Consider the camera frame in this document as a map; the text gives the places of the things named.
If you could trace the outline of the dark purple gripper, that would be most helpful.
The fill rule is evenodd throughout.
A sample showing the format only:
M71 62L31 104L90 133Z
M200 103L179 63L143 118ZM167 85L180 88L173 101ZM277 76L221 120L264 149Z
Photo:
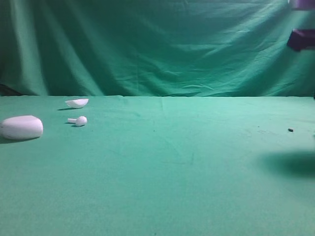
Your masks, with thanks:
M314 11L314 0L288 0L292 10ZM293 51L315 49L315 29L293 29L286 43L287 47Z

